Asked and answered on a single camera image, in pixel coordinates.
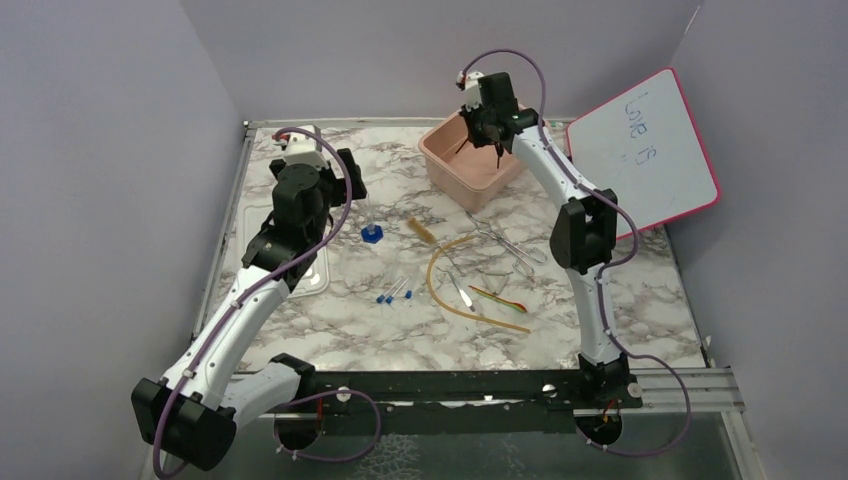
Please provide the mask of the blue base glass cylinder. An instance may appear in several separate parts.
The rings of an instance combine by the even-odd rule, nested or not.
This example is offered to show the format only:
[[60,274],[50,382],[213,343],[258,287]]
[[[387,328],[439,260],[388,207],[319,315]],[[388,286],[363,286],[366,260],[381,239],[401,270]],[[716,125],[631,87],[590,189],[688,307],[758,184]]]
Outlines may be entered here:
[[360,237],[364,243],[374,245],[384,238],[384,232],[379,223],[379,206],[370,194],[358,201],[358,212],[361,220]]

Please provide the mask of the metal crucible tongs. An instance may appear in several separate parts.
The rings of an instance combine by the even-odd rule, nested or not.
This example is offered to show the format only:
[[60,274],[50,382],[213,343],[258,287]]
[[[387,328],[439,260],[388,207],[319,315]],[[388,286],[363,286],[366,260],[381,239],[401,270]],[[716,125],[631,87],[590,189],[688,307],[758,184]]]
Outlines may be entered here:
[[542,250],[536,247],[523,247],[513,242],[495,223],[475,217],[469,212],[465,215],[479,233],[494,240],[513,257],[513,271],[520,276],[532,278],[535,274],[534,266],[544,265],[547,262],[548,257]]

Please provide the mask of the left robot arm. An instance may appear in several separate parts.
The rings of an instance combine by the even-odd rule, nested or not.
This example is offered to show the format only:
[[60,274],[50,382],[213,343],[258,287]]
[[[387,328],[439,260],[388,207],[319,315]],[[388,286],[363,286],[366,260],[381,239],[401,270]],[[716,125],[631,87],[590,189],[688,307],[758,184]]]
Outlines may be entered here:
[[188,465],[211,470],[239,429],[277,405],[298,411],[313,401],[314,366],[288,354],[244,380],[231,378],[262,325],[339,232],[352,202],[367,195],[352,152],[343,148],[332,155],[344,171],[341,178],[316,148],[288,148],[272,161],[272,211],[223,303],[171,367],[134,387],[132,407],[142,439],[153,448],[158,478],[171,479]]

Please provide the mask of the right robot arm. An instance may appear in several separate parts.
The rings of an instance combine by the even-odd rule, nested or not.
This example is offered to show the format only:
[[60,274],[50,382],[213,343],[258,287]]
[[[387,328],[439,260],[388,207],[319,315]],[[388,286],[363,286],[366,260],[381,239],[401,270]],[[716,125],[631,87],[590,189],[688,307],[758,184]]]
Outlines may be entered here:
[[627,356],[610,337],[612,302],[603,290],[603,269],[617,241],[617,196],[598,189],[566,159],[539,113],[520,106],[507,73],[461,73],[457,86],[466,95],[459,113],[471,144],[493,146],[522,162],[558,210],[549,248],[574,293],[577,393],[585,404],[600,407],[632,381]]

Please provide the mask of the pink plastic bin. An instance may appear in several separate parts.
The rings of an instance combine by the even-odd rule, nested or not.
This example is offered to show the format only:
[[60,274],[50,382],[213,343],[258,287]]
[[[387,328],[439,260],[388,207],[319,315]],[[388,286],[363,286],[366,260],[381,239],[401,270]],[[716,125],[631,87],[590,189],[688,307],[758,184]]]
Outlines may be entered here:
[[475,148],[463,119],[454,113],[418,142],[430,182],[469,213],[478,213],[526,166],[509,153],[499,157],[493,146]]

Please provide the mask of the white plastic lid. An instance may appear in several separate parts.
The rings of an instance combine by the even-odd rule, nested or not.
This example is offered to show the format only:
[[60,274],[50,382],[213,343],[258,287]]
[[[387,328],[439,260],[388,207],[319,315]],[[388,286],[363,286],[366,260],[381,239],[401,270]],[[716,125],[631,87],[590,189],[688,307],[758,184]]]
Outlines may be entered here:
[[[235,218],[235,243],[238,259],[242,263],[255,263],[269,271],[289,262],[297,256],[288,252],[274,233],[272,225],[267,225],[270,203],[242,205],[237,208]],[[330,284],[330,269],[326,250],[320,250],[312,263],[307,261],[295,266],[288,274],[302,273],[295,287],[291,288],[290,299],[317,295],[325,291]]]

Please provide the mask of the pink framed whiteboard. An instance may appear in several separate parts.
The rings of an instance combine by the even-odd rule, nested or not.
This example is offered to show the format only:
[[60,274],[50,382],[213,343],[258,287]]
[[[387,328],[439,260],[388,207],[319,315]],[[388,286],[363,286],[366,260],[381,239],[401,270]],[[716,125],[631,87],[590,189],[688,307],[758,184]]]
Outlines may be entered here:
[[611,189],[631,217],[618,238],[715,205],[722,196],[676,71],[667,67],[572,121],[566,140],[577,170]]

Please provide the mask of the metal spatula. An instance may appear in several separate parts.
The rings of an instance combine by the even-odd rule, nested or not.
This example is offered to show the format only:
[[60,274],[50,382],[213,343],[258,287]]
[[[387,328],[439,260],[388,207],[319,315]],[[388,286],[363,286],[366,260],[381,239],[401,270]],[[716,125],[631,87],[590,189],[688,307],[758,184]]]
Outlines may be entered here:
[[466,292],[466,290],[463,288],[463,286],[459,282],[458,278],[451,271],[448,271],[447,274],[448,274],[452,284],[454,285],[455,289],[457,290],[457,293],[458,293],[462,303],[465,305],[465,307],[470,312],[476,312],[476,308],[473,304],[471,297]]

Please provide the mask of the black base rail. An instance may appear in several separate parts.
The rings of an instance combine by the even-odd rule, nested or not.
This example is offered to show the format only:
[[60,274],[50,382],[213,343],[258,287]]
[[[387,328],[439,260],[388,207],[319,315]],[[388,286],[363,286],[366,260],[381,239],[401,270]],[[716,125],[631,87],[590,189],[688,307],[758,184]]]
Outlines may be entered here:
[[327,436],[580,432],[614,443],[628,416],[741,412],[728,369],[636,369],[625,392],[588,401],[576,370],[317,372],[279,424]]

